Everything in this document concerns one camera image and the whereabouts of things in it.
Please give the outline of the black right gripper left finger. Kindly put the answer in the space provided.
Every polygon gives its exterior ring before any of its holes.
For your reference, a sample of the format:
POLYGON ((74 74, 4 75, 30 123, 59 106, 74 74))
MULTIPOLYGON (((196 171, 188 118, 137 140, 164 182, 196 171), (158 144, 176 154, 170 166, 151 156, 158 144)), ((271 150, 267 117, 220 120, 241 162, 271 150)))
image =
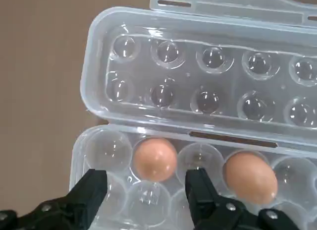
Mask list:
POLYGON ((107 194, 105 170, 89 169, 70 192, 44 201, 33 211, 18 216, 14 210, 1 210, 2 230, 87 230, 107 194))

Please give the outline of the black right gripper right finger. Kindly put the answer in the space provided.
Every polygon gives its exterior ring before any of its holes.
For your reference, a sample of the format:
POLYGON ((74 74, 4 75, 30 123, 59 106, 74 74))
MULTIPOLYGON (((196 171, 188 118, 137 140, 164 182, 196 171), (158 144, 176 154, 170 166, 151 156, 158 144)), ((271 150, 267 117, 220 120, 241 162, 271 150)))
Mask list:
POLYGON ((188 170, 185 192, 196 230, 297 230, 283 212, 262 209, 257 215, 235 199, 218 194, 204 168, 188 170))

